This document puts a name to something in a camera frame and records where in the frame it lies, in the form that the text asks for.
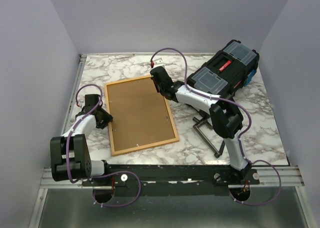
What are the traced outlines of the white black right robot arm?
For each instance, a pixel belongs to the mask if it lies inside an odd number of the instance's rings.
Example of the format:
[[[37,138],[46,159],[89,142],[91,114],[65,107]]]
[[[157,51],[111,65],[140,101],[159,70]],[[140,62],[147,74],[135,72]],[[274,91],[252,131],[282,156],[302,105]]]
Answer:
[[[247,180],[251,162],[242,146],[244,118],[238,104],[231,97],[222,98],[190,88],[181,81],[174,82],[162,66],[152,68],[150,75],[157,92],[167,100],[189,105],[209,116],[213,130],[223,138],[227,148],[232,169],[230,179],[236,184]]]

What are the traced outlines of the orange wooden picture frame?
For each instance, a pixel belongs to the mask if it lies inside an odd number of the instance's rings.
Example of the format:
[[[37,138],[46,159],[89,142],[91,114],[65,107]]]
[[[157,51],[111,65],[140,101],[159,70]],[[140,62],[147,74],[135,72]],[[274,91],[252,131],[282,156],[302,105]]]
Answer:
[[[111,154],[124,155],[180,140],[167,100],[150,75],[104,85]]]

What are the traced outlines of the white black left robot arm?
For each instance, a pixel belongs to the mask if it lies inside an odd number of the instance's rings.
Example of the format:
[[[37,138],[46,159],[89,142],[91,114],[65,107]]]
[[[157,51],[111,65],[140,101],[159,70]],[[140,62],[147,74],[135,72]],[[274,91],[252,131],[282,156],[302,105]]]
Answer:
[[[94,129],[103,130],[113,117],[102,108],[98,94],[86,94],[84,107],[75,116],[75,124],[62,136],[50,140],[51,174],[54,181],[76,182],[93,179],[101,186],[107,185],[111,173],[104,160],[91,160],[87,138]]]

